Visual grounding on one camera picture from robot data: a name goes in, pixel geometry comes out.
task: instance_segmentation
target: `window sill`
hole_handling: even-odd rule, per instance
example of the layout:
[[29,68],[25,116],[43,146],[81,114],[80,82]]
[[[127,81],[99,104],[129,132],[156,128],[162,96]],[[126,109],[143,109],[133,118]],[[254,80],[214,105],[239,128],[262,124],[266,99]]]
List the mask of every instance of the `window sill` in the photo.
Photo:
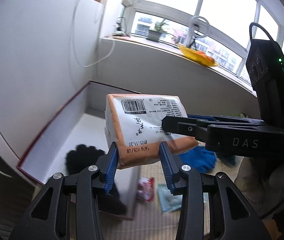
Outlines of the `window sill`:
[[[170,46],[170,45],[167,45],[167,44],[164,44],[164,43],[160,43],[160,42],[149,41],[149,40],[142,38],[142,37],[136,37],[136,36],[118,37],[118,36],[116,36],[116,37],[106,37],[104,39],[111,39],[111,40],[115,39],[115,40],[118,40],[118,41],[139,44],[141,46],[153,47],[155,49],[159,49],[159,50],[174,54],[178,57],[184,58],[186,60],[189,60],[189,61],[193,62],[194,64],[198,64],[198,63],[188,59],[187,57],[185,57],[179,49],[177,49],[173,46]],[[253,90],[252,86],[249,83],[245,82],[243,79],[237,77],[231,71],[228,71],[227,69],[224,69],[222,67],[207,67],[207,68],[209,68],[210,70],[212,70],[216,73],[219,73],[220,75],[222,75],[225,78],[233,81],[237,85],[241,86],[242,88],[246,89],[251,94],[256,96],[256,92]]]

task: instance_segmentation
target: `black fuzzy object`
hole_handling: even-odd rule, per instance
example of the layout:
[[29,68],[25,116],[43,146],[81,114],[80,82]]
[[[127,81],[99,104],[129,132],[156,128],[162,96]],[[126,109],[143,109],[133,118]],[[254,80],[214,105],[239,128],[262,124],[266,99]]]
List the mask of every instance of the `black fuzzy object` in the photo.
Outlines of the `black fuzzy object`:
[[[104,154],[103,150],[97,149],[94,146],[78,145],[75,150],[69,151],[66,156],[65,164],[69,175],[77,174],[86,167],[95,165],[98,158]],[[115,183],[113,183],[108,195],[98,196],[98,207],[101,211],[116,215],[124,215],[126,213],[127,208],[120,201],[120,194]]]

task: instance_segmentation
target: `sticker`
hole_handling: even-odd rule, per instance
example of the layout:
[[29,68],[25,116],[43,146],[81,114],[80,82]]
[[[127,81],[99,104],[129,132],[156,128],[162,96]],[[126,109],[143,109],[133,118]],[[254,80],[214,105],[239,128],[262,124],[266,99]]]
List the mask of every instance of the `sticker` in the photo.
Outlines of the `sticker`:
[[187,117],[180,101],[169,96],[126,96],[114,98],[124,143],[128,147],[173,140],[183,135],[166,133],[162,119],[169,116]]

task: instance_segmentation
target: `screw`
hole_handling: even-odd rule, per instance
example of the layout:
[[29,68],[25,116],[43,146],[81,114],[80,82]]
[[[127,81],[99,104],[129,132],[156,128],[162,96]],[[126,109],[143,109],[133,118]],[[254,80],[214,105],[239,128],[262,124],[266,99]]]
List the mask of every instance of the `screw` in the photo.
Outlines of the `screw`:
[[191,167],[189,165],[183,165],[182,166],[183,171],[189,171]]
[[95,165],[91,165],[91,166],[89,167],[89,171],[96,171],[97,169],[98,169],[98,167],[95,166]]
[[217,173],[217,176],[220,178],[220,179],[225,179],[226,178],[226,175],[224,172],[218,172]]
[[54,179],[60,179],[61,177],[62,177],[62,174],[59,173],[59,172],[53,174],[53,178],[54,178]]

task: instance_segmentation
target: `yellow fruit tray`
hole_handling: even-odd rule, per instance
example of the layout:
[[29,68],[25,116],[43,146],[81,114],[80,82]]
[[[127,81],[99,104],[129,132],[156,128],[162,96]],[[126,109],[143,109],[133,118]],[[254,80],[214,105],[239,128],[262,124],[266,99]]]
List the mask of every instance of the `yellow fruit tray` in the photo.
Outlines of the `yellow fruit tray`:
[[182,51],[185,57],[205,67],[215,67],[219,65],[212,57],[206,55],[200,50],[189,49],[181,45],[179,45],[179,49]]

